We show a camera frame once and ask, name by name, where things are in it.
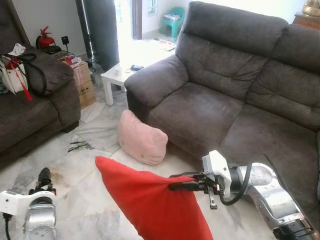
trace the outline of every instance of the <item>cardboard box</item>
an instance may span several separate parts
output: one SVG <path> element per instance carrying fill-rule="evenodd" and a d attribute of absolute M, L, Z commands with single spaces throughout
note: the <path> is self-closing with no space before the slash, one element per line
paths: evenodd
<path fill-rule="evenodd" d="M 78 93 L 80 98 L 80 108 L 84 109 L 85 107 L 91 105 L 96 101 L 94 86 L 92 81 L 88 81 L 87 83 L 78 86 Z"/>
<path fill-rule="evenodd" d="M 81 61 L 81 63 L 73 69 L 73 72 L 73 78 L 77 87 L 91 81 L 90 70 L 85 61 Z"/>

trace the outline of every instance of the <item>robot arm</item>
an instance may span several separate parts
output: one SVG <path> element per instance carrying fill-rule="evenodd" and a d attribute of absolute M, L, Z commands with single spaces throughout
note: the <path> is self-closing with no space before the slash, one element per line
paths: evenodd
<path fill-rule="evenodd" d="M 280 240 L 318 240 L 319 232 L 312 228 L 301 210 L 280 185 L 276 173 L 267 165 L 252 163 L 249 166 L 228 168 L 226 159 L 216 150 L 202 158 L 203 172 L 183 173 L 195 178 L 192 182 L 173 183 L 173 191 L 204 191 L 208 194 L 210 208 L 217 209 L 215 196 L 225 205 L 232 205 L 243 194 L 249 195 L 264 221 Z M 226 201 L 230 194 L 233 200 Z"/>
<path fill-rule="evenodd" d="M 8 221 L 14 215 L 25 216 L 24 240 L 56 240 L 55 199 L 56 189 L 51 183 L 50 170 L 46 167 L 40 172 L 37 185 L 29 191 L 29 195 L 0 192 L 0 212 L 4 213 L 7 239 L 10 240 Z"/>

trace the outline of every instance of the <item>cable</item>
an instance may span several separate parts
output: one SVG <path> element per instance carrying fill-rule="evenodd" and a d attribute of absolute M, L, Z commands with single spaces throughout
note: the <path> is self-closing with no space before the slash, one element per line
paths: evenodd
<path fill-rule="evenodd" d="M 239 201 L 239 199 L 241 199 L 241 197 L 244 195 L 245 191 L 247 190 L 247 186 L 249 183 L 249 179 L 250 179 L 250 174 L 251 174 L 251 168 L 252 168 L 252 163 L 250 163 L 247 168 L 246 168 L 246 172 L 245 172 L 245 177 L 244 177 L 244 181 L 243 184 L 240 188 L 240 191 L 237 193 L 237 195 L 230 201 L 226 201 L 224 199 L 224 196 L 222 194 L 219 194 L 220 197 L 220 201 L 223 205 L 226 206 L 230 206 L 232 204 L 235 204 L 236 202 Z"/>
<path fill-rule="evenodd" d="M 282 181 L 281 178 L 279 178 L 279 174 L 274 166 L 274 164 L 272 163 L 271 159 L 263 152 L 258 152 L 254 155 L 253 159 L 258 156 L 258 155 L 262 155 L 266 158 L 266 160 L 268 161 L 268 163 L 270 164 L 272 170 L 275 172 L 275 174 L 278 176 L 278 181 L 280 183 L 280 185 L 288 192 L 288 188 L 287 186 L 285 185 L 285 183 Z M 252 168 L 252 163 L 250 163 L 247 168 L 246 168 L 246 172 L 245 172 L 245 177 L 244 177 L 244 181 L 243 181 L 243 184 L 239 190 L 239 192 L 237 193 L 237 195 L 230 201 L 226 201 L 224 199 L 224 196 L 222 194 L 219 195 L 220 197 L 220 200 L 221 200 L 221 203 L 223 205 L 226 205 L 226 206 L 230 206 L 232 204 L 235 204 L 237 201 L 239 201 L 239 199 L 245 194 L 245 191 L 247 190 L 247 187 L 248 187 L 248 183 L 249 183 L 249 179 L 250 179 L 250 174 L 251 174 L 251 168 Z"/>
<path fill-rule="evenodd" d="M 7 238 L 7 240 L 11 240 L 10 239 L 10 235 L 9 235 L 9 221 L 12 218 L 12 215 L 4 212 L 3 213 L 3 218 L 5 220 L 5 235 L 6 235 L 6 238 Z"/>
<path fill-rule="evenodd" d="M 91 69 L 93 69 L 93 73 L 95 73 L 97 70 L 96 70 L 96 68 L 95 67 L 93 67 L 94 65 L 94 63 L 96 63 L 97 61 L 95 60 L 95 59 L 93 59 L 93 58 L 91 58 Z"/>

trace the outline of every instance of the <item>gold vase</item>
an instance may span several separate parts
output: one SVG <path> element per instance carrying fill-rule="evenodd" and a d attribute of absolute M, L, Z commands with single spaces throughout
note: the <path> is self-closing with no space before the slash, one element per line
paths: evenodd
<path fill-rule="evenodd" d="M 320 18 L 320 0 L 307 0 L 302 12 L 307 17 Z"/>

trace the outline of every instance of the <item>pillow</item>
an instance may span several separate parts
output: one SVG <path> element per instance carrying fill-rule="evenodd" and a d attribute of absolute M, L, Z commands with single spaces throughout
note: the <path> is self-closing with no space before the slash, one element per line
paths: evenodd
<path fill-rule="evenodd" d="M 123 150 L 140 162 L 156 165 L 166 155 L 168 136 L 160 129 L 142 123 L 130 110 L 121 114 L 117 135 Z"/>
<path fill-rule="evenodd" d="M 143 239 L 213 240 L 195 194 L 168 188 L 193 178 L 137 171 L 103 156 L 96 156 L 95 164 L 106 189 Z"/>

